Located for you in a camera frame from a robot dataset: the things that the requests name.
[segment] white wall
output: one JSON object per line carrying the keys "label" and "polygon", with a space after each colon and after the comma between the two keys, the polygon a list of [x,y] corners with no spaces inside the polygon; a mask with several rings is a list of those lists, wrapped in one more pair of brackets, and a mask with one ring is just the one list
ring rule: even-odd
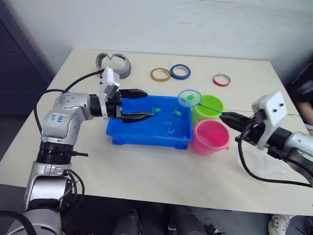
{"label": "white wall", "polygon": [[269,60],[286,83],[313,51],[312,0],[5,0],[57,72],[72,47]]}

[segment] gray tape roll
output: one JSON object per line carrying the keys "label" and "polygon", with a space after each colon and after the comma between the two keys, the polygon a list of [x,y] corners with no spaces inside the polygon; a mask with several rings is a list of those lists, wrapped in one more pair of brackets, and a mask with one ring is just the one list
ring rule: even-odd
{"label": "gray tape roll", "polygon": [[112,60],[113,57],[118,57],[118,58],[121,58],[122,60],[125,61],[125,65],[123,68],[121,68],[120,70],[115,70],[113,69],[113,71],[117,74],[119,74],[119,78],[120,79],[124,79],[124,78],[127,78],[130,74],[131,74],[131,70],[132,70],[132,66],[131,66],[131,63],[129,62],[129,60],[126,58],[126,56],[122,55],[122,54],[113,54],[111,57],[109,57],[108,54],[106,53],[100,53],[97,55],[97,58],[96,58],[96,66],[98,68],[98,70],[102,70],[104,69],[101,64],[102,64],[102,60],[105,58],[105,57],[108,57],[109,60]]}

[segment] black floor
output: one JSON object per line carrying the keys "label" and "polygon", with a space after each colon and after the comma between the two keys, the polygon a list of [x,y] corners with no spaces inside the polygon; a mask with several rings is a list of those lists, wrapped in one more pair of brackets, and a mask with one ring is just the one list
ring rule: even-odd
{"label": "black floor", "polygon": [[[26,117],[0,116],[0,159],[21,128]],[[25,189],[0,185],[0,210],[22,212]],[[85,196],[82,204],[63,221],[68,230],[88,231],[94,235],[111,234],[118,217],[126,210],[136,209],[142,221],[143,235],[162,235],[166,214],[162,203]],[[269,214],[239,211],[190,208],[202,224],[214,224],[229,235],[267,235]],[[305,216],[291,220],[287,235],[301,235],[305,230]],[[10,218],[0,218],[0,235],[5,234],[12,223]]]}

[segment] white sneaker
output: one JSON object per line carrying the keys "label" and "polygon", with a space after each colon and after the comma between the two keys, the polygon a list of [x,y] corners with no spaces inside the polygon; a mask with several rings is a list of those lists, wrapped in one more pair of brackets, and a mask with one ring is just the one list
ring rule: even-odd
{"label": "white sneaker", "polygon": [[272,219],[268,222],[268,234],[285,235],[292,217],[294,217],[294,215],[274,214]]}

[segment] blue tape roll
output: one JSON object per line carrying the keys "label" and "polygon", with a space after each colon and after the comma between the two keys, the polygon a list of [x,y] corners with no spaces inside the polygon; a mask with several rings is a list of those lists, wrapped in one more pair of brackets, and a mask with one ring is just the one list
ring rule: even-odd
{"label": "blue tape roll", "polygon": [[[180,75],[177,75],[174,73],[174,69],[177,69],[177,68],[180,68],[180,69],[183,69],[187,72],[187,74],[185,76],[180,76]],[[182,65],[182,64],[178,64],[178,65],[174,65],[172,68],[171,68],[171,75],[173,78],[175,79],[178,79],[178,80],[185,80],[187,79],[190,74],[191,74],[191,71],[190,69],[186,66],[186,65]]]}

